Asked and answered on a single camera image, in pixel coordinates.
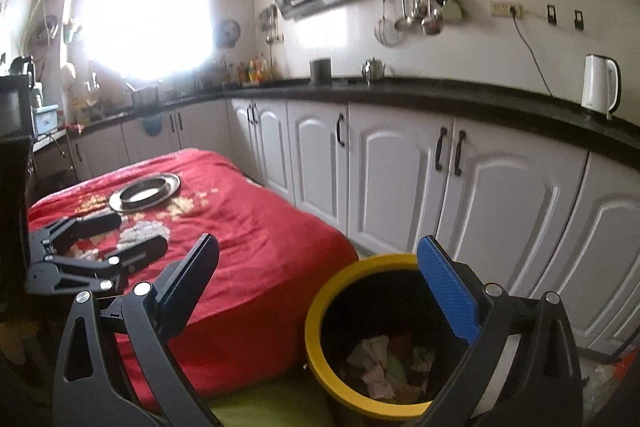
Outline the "crumpled trash in bin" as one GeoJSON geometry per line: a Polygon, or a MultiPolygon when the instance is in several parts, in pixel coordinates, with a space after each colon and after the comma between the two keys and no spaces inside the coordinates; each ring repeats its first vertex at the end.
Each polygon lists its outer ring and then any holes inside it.
{"type": "Polygon", "coordinates": [[[358,343],[338,376],[372,400],[414,404],[426,399],[435,359],[433,348],[418,345],[408,334],[376,336],[358,343]]]}

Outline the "yellow rimmed black trash bin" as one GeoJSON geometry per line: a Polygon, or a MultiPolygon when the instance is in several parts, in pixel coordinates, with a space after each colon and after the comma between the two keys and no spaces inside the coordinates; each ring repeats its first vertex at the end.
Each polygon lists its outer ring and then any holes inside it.
{"type": "Polygon", "coordinates": [[[454,335],[414,254],[358,260],[323,284],[305,322],[307,360],[340,426],[409,426],[454,373],[454,335]]]}

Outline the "black kitchen countertop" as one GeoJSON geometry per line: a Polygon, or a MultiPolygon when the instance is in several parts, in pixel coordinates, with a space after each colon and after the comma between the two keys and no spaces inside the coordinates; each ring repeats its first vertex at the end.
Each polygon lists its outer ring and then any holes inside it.
{"type": "Polygon", "coordinates": [[[232,98],[358,103],[442,113],[539,134],[639,168],[639,127],[635,124],[605,117],[562,98],[481,82],[400,77],[368,86],[352,77],[341,77],[331,84],[313,86],[306,78],[296,78],[206,91],[165,102],[143,115],[232,98]]]}

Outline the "round metal plate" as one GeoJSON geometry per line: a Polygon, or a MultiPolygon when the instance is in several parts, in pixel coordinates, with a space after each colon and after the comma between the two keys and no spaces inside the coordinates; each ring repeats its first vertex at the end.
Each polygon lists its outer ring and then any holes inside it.
{"type": "Polygon", "coordinates": [[[157,173],[128,183],[108,199],[111,210],[133,213],[160,205],[174,196],[181,186],[175,173],[157,173]]]}

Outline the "blue hanging basket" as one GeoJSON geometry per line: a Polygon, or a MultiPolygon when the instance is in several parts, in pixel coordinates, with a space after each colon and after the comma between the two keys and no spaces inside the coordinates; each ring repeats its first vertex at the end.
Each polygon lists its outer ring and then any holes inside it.
{"type": "Polygon", "coordinates": [[[160,135],[163,132],[163,115],[155,114],[144,116],[139,119],[144,133],[150,138],[160,135]]]}

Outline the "white cabinet row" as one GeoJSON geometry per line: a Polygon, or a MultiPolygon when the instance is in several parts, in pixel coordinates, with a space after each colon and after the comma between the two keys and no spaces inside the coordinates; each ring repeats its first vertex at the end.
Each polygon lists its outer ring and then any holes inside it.
{"type": "Polygon", "coordinates": [[[639,329],[639,168],[545,136],[369,104],[232,98],[169,109],[150,138],[120,116],[73,139],[86,182],[187,147],[344,233],[368,254],[434,234],[514,293],[556,291],[582,349],[639,329]]]}

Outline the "red floral table cloth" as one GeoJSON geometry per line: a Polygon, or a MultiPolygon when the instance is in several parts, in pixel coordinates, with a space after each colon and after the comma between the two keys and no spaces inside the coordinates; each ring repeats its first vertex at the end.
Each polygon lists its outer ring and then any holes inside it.
{"type": "Polygon", "coordinates": [[[134,213],[103,239],[85,241],[99,256],[128,232],[153,225],[167,253],[131,277],[152,281],[181,260],[204,233],[216,237],[218,267],[188,325],[169,349],[203,398],[280,376],[304,358],[304,323],[319,289],[356,262],[349,240],[276,193],[248,181],[218,153],[187,148],[137,162],[53,193],[28,210],[31,229],[106,208],[119,188],[153,173],[175,173],[177,195],[165,206],[134,213]]]}

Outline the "metal pot by window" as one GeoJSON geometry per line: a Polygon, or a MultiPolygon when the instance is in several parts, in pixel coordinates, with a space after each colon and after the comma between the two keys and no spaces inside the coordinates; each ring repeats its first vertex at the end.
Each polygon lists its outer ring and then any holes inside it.
{"type": "Polygon", "coordinates": [[[160,86],[157,83],[137,88],[127,82],[126,90],[131,96],[132,106],[135,109],[156,107],[160,104],[160,86]]]}

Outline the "colourful condiment bottles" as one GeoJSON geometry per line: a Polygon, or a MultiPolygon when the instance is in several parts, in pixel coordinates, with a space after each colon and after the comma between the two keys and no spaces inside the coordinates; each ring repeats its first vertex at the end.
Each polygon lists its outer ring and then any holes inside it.
{"type": "Polygon", "coordinates": [[[249,60],[247,63],[241,63],[238,69],[239,82],[244,83],[261,83],[272,79],[272,65],[267,57],[259,55],[249,60]]]}

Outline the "dark cylindrical canister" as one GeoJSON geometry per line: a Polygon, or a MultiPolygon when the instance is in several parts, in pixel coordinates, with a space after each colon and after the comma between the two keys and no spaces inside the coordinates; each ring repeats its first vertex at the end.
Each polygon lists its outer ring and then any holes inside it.
{"type": "Polygon", "coordinates": [[[315,58],[309,62],[311,86],[325,86],[332,82],[332,61],[329,57],[315,58]]]}

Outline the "white electric kettle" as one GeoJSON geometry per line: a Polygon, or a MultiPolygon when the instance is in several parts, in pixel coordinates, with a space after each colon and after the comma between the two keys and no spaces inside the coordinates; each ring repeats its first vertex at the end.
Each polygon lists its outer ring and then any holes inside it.
{"type": "Polygon", "coordinates": [[[612,57],[588,54],[582,82],[582,107],[610,119],[620,107],[622,73],[612,57]]]}

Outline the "steel teapot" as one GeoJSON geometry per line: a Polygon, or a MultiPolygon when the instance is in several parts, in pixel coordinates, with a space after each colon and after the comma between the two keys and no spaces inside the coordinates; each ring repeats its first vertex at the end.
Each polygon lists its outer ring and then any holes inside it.
{"type": "Polygon", "coordinates": [[[385,71],[384,62],[375,57],[368,58],[361,66],[361,76],[366,83],[383,80],[385,71]]]}

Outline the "round wall fan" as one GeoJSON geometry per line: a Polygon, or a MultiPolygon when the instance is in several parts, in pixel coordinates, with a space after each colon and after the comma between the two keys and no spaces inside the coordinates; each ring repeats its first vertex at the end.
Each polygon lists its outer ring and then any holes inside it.
{"type": "Polygon", "coordinates": [[[233,49],[241,37],[241,26],[237,20],[218,20],[214,40],[217,49],[233,49]]]}

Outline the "wall power socket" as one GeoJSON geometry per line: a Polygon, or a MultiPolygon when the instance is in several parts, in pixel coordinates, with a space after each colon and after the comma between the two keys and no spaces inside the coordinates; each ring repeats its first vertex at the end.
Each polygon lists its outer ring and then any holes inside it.
{"type": "Polygon", "coordinates": [[[491,1],[489,2],[489,12],[492,17],[515,18],[516,20],[523,17],[523,7],[519,3],[491,1]]]}

